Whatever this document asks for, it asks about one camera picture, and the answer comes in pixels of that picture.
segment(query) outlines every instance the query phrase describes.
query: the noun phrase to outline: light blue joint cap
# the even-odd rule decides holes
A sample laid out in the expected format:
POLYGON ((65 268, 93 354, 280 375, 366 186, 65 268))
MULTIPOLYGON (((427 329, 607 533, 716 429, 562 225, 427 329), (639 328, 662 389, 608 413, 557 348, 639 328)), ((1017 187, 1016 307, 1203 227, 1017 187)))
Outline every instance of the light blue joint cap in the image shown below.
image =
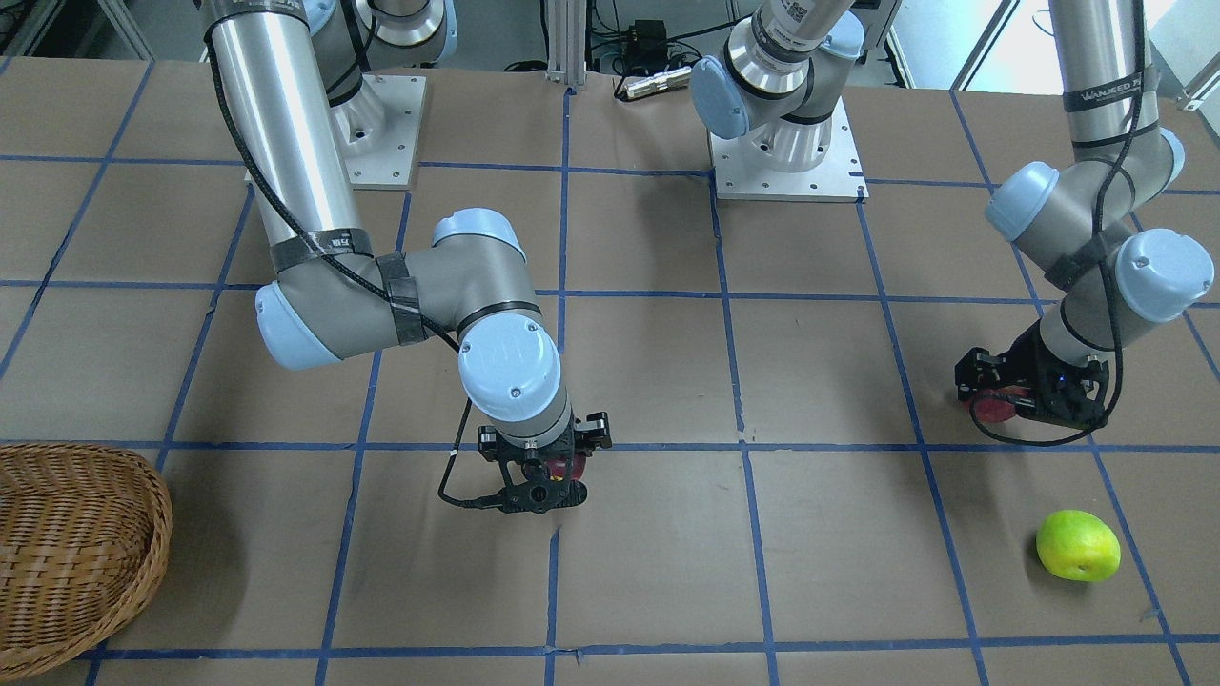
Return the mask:
POLYGON ((1137 233, 1119 249, 1114 277, 1137 315, 1155 323, 1177 319, 1215 282, 1207 249, 1168 228, 1137 233))
POLYGON ((454 12, 454 0, 445 0, 445 46, 440 49, 437 61, 450 57, 458 50, 458 13, 454 12))
POLYGON ((1046 162, 1030 162, 996 190, 983 215, 1013 243, 1033 223, 1058 182, 1059 170, 1046 162))
POLYGON ((819 48, 844 60, 859 60, 864 54, 864 24, 852 12, 844 12, 819 48))
POLYGON ((547 331, 516 312, 488 315, 470 327, 458 354, 466 394, 487 416, 526 421, 559 393, 559 350, 547 331))
POLYGON ((326 22, 331 21, 339 0, 305 0, 305 20, 309 22, 309 34, 317 35, 326 22))
POLYGON ((339 361, 305 326, 278 282, 272 281, 259 289, 254 309, 259 314, 262 342, 281 366, 295 371, 339 361))
POLYGON ((704 57, 691 71, 691 96, 708 131, 732 140, 750 131, 745 100, 725 65, 716 57, 704 57))
POLYGON ((517 234, 512 231, 512 225, 509 223, 509 220, 504 215, 495 210, 488 210, 487 208, 458 210, 454 212, 454 216, 440 220, 436 231, 432 232, 432 244, 436 245, 450 236, 486 236, 495 238, 516 248, 517 253, 521 253, 521 259, 528 261, 526 251, 517 243, 517 234))
POLYGON ((1174 151, 1174 171, 1169 172, 1169 182, 1165 184, 1169 186, 1174 183, 1177 175, 1182 173, 1182 167, 1186 166, 1186 146, 1168 128, 1160 129, 1160 137, 1165 139, 1165 143, 1169 143, 1169 149, 1174 151))

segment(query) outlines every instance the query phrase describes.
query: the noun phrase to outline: black cable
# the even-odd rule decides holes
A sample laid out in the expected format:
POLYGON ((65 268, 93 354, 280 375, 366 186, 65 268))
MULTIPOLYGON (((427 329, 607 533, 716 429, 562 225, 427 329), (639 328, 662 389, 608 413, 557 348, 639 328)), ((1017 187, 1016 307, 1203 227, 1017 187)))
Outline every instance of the black cable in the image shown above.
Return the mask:
MULTIPOLYGON (((237 128, 237 122, 233 121, 233 114, 228 106, 228 99, 224 96, 224 84, 221 79, 221 67, 220 61, 216 59, 216 46, 212 44, 211 34, 204 37, 204 44, 207 48, 207 61, 212 70, 212 84, 216 88, 216 101, 220 104, 221 117, 224 120, 224 126, 228 128, 229 137, 233 138, 233 144, 237 146, 238 154, 242 156, 242 161, 245 164, 246 171, 250 172, 250 178, 254 181, 255 187, 262 193, 271 208, 279 215, 279 218, 288 225, 288 228, 296 234, 298 238, 305 242, 310 251, 321 258, 326 264, 331 265, 332 269, 345 276, 349 281, 356 283, 365 291, 368 291, 373 295, 381 298, 393 309, 396 305, 394 299, 390 298, 389 293, 381 288, 365 277, 360 276, 350 267, 340 262, 334 255, 327 255, 322 251, 322 248, 314 240, 314 237, 301 227, 301 223, 293 216, 292 210, 284 205, 284 201, 279 198, 276 190, 271 187, 267 177, 262 175, 262 170, 259 168, 259 164, 254 160, 254 155, 250 153, 250 148, 245 143, 245 138, 242 132, 237 128)), ((423 326, 437 334, 442 341, 444 341, 450 348, 456 352, 458 342, 445 332, 444 327, 432 321, 429 317, 425 316, 422 312, 416 312, 423 326)))
MULTIPOLYGON (((1132 0, 1131 5, 1132 5, 1132 13, 1135 15, 1135 22, 1133 22, 1135 65, 1136 68, 1141 71, 1142 76, 1142 72, 1147 70, 1147 65, 1144 63, 1147 56, 1144 55, 1146 37, 1144 37, 1143 0, 1132 0)), ((1143 96, 1144 96, 1143 89, 1146 87, 1147 84, 1143 82, 1143 78, 1141 78, 1141 89, 1138 93, 1133 95, 1133 101, 1131 103, 1131 123, 1128 125, 1127 133, 1122 139, 1122 148, 1119 150, 1119 155, 1118 157, 1115 157, 1114 164, 1110 165, 1110 171, 1107 172, 1105 177, 1102 179, 1100 188, 1098 188, 1097 200, 1093 204, 1094 237, 1099 236, 1102 233, 1102 229, 1104 228, 1103 214, 1105 211, 1105 193, 1110 189, 1110 184, 1114 182, 1114 178, 1119 175, 1119 170, 1122 167, 1124 162, 1126 162, 1127 154, 1131 151, 1131 144, 1136 139, 1136 131, 1138 131, 1139 128, 1139 116, 1143 111, 1143 96)), ((1086 436, 1093 433, 1098 428, 1102 428, 1110 421, 1110 415, 1114 414, 1114 408, 1118 406, 1119 397, 1122 394, 1122 372, 1124 372, 1122 333, 1119 326, 1119 306, 1118 306, 1118 298, 1115 295, 1115 291, 1118 289, 1118 287, 1114 281, 1114 270, 1110 267, 1109 255, 1104 255, 1102 256, 1102 259, 1097 261, 1097 269, 1102 276, 1102 291, 1105 293, 1105 310, 1107 310, 1107 316, 1109 316, 1110 320, 1110 338, 1114 344, 1114 391, 1110 393, 1110 399, 1107 403, 1105 409, 1102 411, 1100 419, 1097 420, 1094 426, 1082 430, 1066 438, 1058 438, 1055 441, 1025 441, 1021 438, 1000 436, 998 433, 988 431, 985 426, 982 426, 982 422, 978 420, 978 415, 975 411, 975 403, 978 400, 981 394, 976 394, 974 398, 970 399, 970 405, 969 405, 970 419, 971 421, 974 421, 975 426, 978 427, 978 430, 982 431, 983 435, 987 436, 988 438, 1017 446, 1031 446, 1031 447, 1063 446, 1065 443, 1071 443, 1074 441, 1085 438, 1086 436)), ((1005 400, 1013 405, 1016 404, 1010 395, 994 394, 988 397, 1005 400)))
POLYGON ((373 15, 372 21, 368 22, 368 38, 366 38, 365 44, 360 46, 360 50, 356 52, 356 59, 351 61, 351 66, 348 67, 348 71, 343 72, 343 76, 334 79, 334 83, 332 83, 326 88, 327 98, 331 96, 332 90, 343 85, 344 79, 346 79, 351 74, 351 72, 360 68, 360 62, 361 60, 365 59, 365 55, 368 54, 368 46, 373 44, 373 38, 376 37, 377 37, 377 15, 373 15))

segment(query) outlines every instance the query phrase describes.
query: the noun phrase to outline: metal base plate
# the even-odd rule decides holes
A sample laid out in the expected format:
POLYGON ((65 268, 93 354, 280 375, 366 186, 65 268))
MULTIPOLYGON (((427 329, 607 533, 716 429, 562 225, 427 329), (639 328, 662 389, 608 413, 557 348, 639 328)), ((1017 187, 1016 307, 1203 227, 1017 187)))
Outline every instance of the metal base plate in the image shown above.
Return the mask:
POLYGON ((816 167, 805 172, 781 172, 762 165, 762 155, 745 138, 725 140, 709 134, 716 167, 716 194, 728 200, 794 200, 805 203, 855 203, 869 197, 855 138, 843 100, 831 115, 834 133, 830 149, 816 167))
POLYGON ((427 79, 422 76, 365 74, 365 83, 386 104, 386 131, 370 153, 344 157, 348 181, 353 188, 409 189, 423 122, 427 79))

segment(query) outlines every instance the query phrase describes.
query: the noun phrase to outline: wicker basket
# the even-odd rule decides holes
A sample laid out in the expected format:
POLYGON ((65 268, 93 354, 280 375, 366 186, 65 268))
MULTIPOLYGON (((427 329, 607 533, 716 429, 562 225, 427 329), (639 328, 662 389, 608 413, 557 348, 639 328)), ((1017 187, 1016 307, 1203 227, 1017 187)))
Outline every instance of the wicker basket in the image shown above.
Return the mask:
POLYGON ((0 681, 40 674, 143 610, 170 557, 170 492, 135 453, 0 446, 0 681))

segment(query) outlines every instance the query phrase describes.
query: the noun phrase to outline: green fruit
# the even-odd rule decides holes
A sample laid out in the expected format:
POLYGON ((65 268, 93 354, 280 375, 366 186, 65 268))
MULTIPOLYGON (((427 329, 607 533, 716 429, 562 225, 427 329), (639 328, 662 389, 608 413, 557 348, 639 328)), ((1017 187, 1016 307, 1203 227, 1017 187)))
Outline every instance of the green fruit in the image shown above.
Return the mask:
POLYGON ((1059 510, 1046 519, 1036 540, 1047 571, 1071 581, 1104 581, 1119 570, 1122 549, 1104 521, 1081 510, 1059 510))

